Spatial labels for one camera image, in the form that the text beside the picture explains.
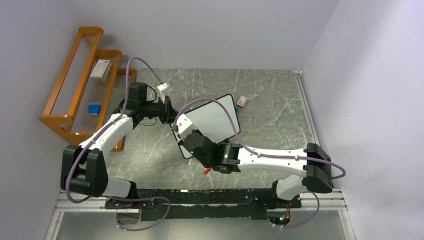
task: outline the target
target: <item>white box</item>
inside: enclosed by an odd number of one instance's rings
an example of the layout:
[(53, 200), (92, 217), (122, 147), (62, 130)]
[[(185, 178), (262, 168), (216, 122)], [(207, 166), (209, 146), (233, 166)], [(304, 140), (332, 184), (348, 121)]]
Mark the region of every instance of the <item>white box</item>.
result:
[(96, 81), (104, 82), (111, 69), (111, 61), (106, 59), (99, 59), (90, 74), (90, 78)]

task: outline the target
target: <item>wooden rack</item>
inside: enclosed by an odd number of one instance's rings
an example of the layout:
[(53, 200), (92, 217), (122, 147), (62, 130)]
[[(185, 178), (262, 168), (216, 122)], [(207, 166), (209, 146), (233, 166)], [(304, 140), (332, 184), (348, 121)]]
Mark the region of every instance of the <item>wooden rack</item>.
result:
[[(119, 68), (122, 55), (119, 50), (99, 48), (102, 35), (103, 29), (100, 27), (83, 26), (78, 29), (56, 85), (39, 118), (72, 145), (79, 145), (102, 127), (116, 75), (126, 74), (125, 68)], [(104, 82), (89, 79), (94, 63), (99, 59), (112, 62)], [(130, 82), (135, 82), (137, 72), (130, 69), (129, 73)], [(101, 105), (98, 115), (88, 113), (90, 103)], [(112, 151), (120, 152), (123, 149), (124, 138)]]

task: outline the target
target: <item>blue object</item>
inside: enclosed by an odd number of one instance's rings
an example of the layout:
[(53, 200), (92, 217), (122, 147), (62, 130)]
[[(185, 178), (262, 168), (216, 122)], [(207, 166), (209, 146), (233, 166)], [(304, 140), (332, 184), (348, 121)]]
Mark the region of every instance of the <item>blue object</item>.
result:
[(100, 113), (100, 109), (102, 108), (102, 106), (100, 106), (99, 103), (90, 103), (88, 105), (88, 113), (90, 115), (97, 115)]

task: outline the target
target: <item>marble tabletop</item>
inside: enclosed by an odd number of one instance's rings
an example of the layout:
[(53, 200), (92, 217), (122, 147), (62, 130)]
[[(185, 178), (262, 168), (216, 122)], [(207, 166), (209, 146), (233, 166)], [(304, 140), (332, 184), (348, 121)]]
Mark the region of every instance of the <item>marble tabletop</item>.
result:
[[(240, 108), (240, 136), (252, 147), (290, 150), (304, 148), (312, 141), (307, 119), (292, 71), (252, 69), (176, 69), (156, 72), (173, 88), (169, 96), (175, 110), (202, 98), (232, 94), (235, 101), (248, 97)], [(153, 88), (158, 81), (148, 69), (137, 71), (137, 82)], [(108, 105), (108, 116), (125, 95), (124, 78), (117, 79)], [(148, 90), (148, 98), (154, 93)], [(133, 181), (139, 189), (270, 188), (287, 173), (246, 171), (204, 174), (195, 159), (184, 159), (168, 124), (145, 119), (126, 136), (124, 150), (111, 152), (106, 159), (110, 176)]]

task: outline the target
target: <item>white wall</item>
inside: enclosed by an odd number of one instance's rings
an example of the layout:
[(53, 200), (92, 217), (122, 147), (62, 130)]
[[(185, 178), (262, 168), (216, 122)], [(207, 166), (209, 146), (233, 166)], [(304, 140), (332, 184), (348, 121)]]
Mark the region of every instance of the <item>white wall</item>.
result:
[(66, 0), (0, 1), (0, 239), (44, 239), (67, 145), (39, 121), (78, 30)]
[(424, 2), (340, 0), (302, 73), (357, 239), (424, 239)]
[(339, 0), (70, 0), (156, 68), (300, 70)]

